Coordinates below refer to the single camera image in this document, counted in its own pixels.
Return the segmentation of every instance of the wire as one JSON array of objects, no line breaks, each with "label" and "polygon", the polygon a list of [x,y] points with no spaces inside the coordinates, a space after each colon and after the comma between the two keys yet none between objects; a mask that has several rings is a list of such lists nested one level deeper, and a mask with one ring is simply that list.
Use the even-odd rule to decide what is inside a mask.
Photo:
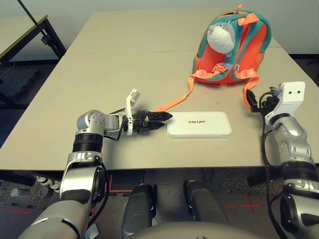
[{"label": "wire", "polygon": [[1,76],[0,76],[0,78],[2,77],[2,76],[4,76],[5,74],[7,74],[10,70],[12,70],[13,68],[15,67],[15,62],[13,62],[13,66],[10,68],[10,69],[8,69],[6,72],[4,72]]},{"label": "wire", "polygon": [[281,229],[280,225],[278,224],[278,222],[276,221],[273,211],[271,209],[271,205],[272,203],[279,198],[282,195],[282,192],[278,195],[276,195],[275,197],[272,198],[272,200],[270,200],[270,194],[269,194],[269,182],[270,182],[270,167],[271,164],[269,163],[268,159],[267,159],[267,155],[266,155],[266,138],[267,135],[269,133],[272,132],[272,130],[265,132],[265,128],[266,128],[266,121],[265,121],[265,114],[263,112],[263,108],[261,105],[262,99],[264,98],[265,95],[269,95],[271,94],[271,92],[266,92],[264,93],[260,99],[259,99],[259,109],[260,109],[260,114],[263,117],[263,131],[262,131],[262,136],[261,136],[261,150],[262,150],[262,157],[263,157],[263,161],[265,164],[265,170],[266,170],[266,200],[267,200],[267,207],[268,207],[268,214],[269,214],[269,218],[277,232],[277,234],[279,235],[279,237],[281,239],[287,239],[287,236],[285,235],[284,231]]},{"label": "wire", "polygon": [[106,178],[106,194],[104,196],[104,201],[101,205],[101,207],[99,208],[99,210],[97,211],[97,213],[94,215],[94,217],[91,219],[91,221],[89,222],[88,224],[88,227],[89,228],[90,226],[93,225],[93,223],[95,222],[95,220],[98,218],[98,216],[101,214],[101,212],[103,211],[104,207],[105,207],[105,204],[109,198],[109,193],[110,193],[110,178],[109,178],[109,174],[108,174],[108,171],[106,170],[105,168],[105,165],[104,163],[102,162],[101,164],[102,168],[104,169],[104,172],[105,172],[105,178]]},{"label": "wire", "polygon": [[275,195],[271,200],[270,200],[270,207],[272,206],[273,202],[276,201],[280,196],[284,194],[283,191],[281,191],[279,194]]},{"label": "wire", "polygon": [[104,136],[104,138],[109,138],[111,140],[114,140],[114,141],[119,141],[120,137],[121,137],[121,133],[122,133],[122,129],[123,129],[123,126],[124,126],[124,123],[122,122],[121,123],[121,126],[120,126],[120,130],[119,130],[119,133],[118,133],[118,137],[117,138],[113,138],[113,137],[110,137],[110,136]]},{"label": "wire", "polygon": [[110,115],[116,114],[116,113],[118,113],[118,112],[122,112],[122,111],[124,111],[124,110],[125,110],[125,108],[122,108],[122,109],[120,109],[120,110],[118,110],[118,111],[114,111],[114,112],[110,113]]},{"label": "wire", "polygon": [[7,129],[7,128],[13,128],[13,127],[14,127],[14,125],[13,126],[9,126],[9,127],[0,128],[0,130],[4,130],[4,129]]}]

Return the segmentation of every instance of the plush toy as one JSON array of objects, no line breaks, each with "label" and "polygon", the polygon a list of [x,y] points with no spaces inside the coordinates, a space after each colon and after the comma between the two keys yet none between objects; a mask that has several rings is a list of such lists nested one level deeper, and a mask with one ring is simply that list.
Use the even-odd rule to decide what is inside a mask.
[{"label": "plush toy", "polygon": [[207,42],[215,51],[230,57],[235,46],[235,32],[232,25],[227,22],[219,22],[209,26]]}]

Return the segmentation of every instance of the white box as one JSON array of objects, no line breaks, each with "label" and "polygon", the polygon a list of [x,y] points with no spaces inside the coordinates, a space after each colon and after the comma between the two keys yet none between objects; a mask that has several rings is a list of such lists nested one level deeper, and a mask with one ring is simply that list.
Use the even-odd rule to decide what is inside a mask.
[{"label": "white box", "polygon": [[224,112],[170,112],[167,122],[170,138],[226,138],[231,127]]}]

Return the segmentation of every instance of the white wall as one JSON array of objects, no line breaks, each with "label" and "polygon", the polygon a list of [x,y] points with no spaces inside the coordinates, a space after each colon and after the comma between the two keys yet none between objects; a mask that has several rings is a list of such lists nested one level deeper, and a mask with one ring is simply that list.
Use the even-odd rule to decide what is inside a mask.
[{"label": "white wall", "polygon": [[[262,14],[273,36],[288,53],[319,53],[318,0],[22,0],[32,14],[47,13],[66,47],[70,46],[89,16],[96,10],[228,6]],[[0,0],[0,17],[25,15],[15,0]],[[32,40],[14,60],[56,58],[51,49]]]}]

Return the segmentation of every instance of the backpack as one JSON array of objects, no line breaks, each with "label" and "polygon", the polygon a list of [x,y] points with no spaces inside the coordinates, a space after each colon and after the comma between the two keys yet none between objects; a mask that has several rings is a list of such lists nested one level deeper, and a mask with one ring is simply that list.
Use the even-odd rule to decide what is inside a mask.
[{"label": "backpack", "polygon": [[259,81],[257,69],[271,41],[271,29],[260,14],[240,8],[241,5],[236,11],[223,13],[209,25],[193,60],[193,74],[188,77],[189,91],[157,107],[156,111],[166,111],[185,100],[193,90],[194,81],[220,84],[222,87],[248,81],[243,98],[246,106],[251,109],[247,101],[247,90]]}]

